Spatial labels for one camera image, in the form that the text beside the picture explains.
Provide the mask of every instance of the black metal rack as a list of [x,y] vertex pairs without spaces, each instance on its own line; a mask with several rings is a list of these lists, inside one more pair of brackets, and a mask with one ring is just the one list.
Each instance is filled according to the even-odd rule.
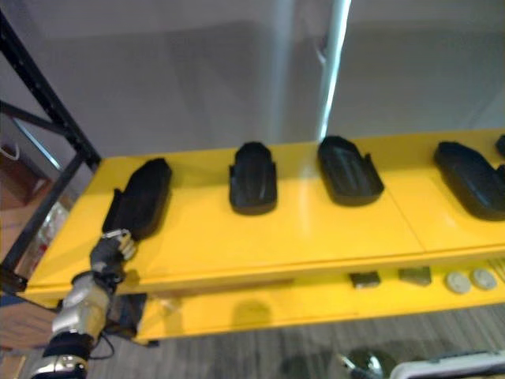
[[29,122],[34,126],[63,136],[76,151],[76,155],[54,182],[49,193],[33,213],[0,264],[2,291],[16,294],[24,291],[28,282],[27,278],[16,273],[16,267],[28,245],[42,226],[47,214],[62,195],[70,180],[75,176],[80,165],[86,163],[92,171],[95,171],[101,158],[37,67],[1,10],[0,16],[2,22],[0,25],[2,53],[51,121],[49,122],[4,101],[0,102],[0,111],[12,118]]

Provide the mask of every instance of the gray wall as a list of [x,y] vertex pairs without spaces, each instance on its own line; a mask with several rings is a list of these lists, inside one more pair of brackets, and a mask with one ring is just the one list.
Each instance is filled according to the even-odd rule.
[[[316,137],[328,0],[0,3],[104,156]],[[504,19],[499,0],[355,0],[329,132],[504,126]]]

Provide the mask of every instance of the black cable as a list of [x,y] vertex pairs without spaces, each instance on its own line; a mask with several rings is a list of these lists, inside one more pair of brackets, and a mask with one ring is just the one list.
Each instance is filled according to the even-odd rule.
[[109,341],[109,339],[107,338],[107,336],[106,336],[106,334],[104,332],[100,333],[100,337],[99,337],[98,342],[96,343],[95,347],[97,347],[100,344],[100,341],[102,339],[104,339],[105,342],[107,342],[107,345],[109,345],[109,348],[110,348],[109,355],[102,355],[102,356],[99,356],[99,357],[89,357],[90,361],[102,361],[104,359],[109,359],[109,358],[114,357],[114,354],[116,353],[116,350],[114,349],[114,345]]

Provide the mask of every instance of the black object on floor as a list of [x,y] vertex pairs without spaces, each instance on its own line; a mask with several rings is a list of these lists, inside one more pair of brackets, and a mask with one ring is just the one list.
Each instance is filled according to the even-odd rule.
[[475,150],[457,142],[441,142],[435,161],[454,195],[484,220],[505,220],[505,166],[495,170]]
[[230,203],[235,212],[260,215],[277,204],[277,173],[271,153],[260,142],[244,144],[230,166]]
[[102,232],[127,229],[135,240],[153,233],[163,215],[171,176],[163,158],[149,160],[136,170],[124,192],[114,190]]
[[328,136],[317,150],[324,182],[332,198],[341,205],[365,205],[384,191],[370,154],[361,157],[352,142]]
[[505,156],[505,134],[496,142],[496,148],[502,156]]

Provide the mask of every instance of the yellow shelf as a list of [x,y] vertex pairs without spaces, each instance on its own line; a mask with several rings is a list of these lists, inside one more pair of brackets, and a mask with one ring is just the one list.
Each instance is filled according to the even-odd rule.
[[[490,291],[472,287],[457,295],[444,284],[457,270],[493,272],[498,286]],[[137,340],[146,342],[178,336],[232,332],[328,321],[356,320],[505,302],[505,283],[487,262],[432,268],[432,284],[402,282],[395,270],[380,271],[382,283],[355,290],[346,275],[311,276],[283,285],[181,298],[150,298]]]
[[[386,190],[373,204],[331,202],[316,164],[315,143],[272,146],[277,208],[235,214],[228,166],[236,149],[162,154],[174,176],[163,225],[126,264],[120,293],[207,288],[239,283],[505,255],[505,222],[469,215],[443,184],[432,156],[442,140],[478,149],[492,164],[505,129],[356,140],[371,152]],[[89,268],[89,253],[112,200],[153,156],[105,159],[29,280],[34,301],[64,296]]]

